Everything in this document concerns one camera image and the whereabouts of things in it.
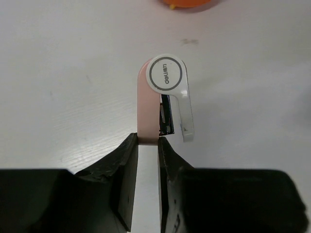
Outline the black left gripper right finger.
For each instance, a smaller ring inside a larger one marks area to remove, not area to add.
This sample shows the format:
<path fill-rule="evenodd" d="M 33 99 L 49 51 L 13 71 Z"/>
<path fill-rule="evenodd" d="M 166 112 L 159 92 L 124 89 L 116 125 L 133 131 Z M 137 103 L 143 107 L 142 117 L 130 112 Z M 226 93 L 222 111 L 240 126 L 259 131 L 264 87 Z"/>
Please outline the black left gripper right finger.
<path fill-rule="evenodd" d="M 158 140 L 163 233 L 305 233 L 307 208 L 280 170 L 195 168 Z"/>

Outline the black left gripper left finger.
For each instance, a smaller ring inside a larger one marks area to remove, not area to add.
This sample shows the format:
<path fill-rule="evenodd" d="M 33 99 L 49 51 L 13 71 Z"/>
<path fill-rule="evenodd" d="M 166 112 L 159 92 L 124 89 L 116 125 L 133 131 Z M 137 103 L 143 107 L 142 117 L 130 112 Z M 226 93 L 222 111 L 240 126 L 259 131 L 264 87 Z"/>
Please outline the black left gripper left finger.
<path fill-rule="evenodd" d="M 131 230 L 138 137 L 72 173 L 67 169 L 2 169 L 3 233 L 127 233 Z"/>

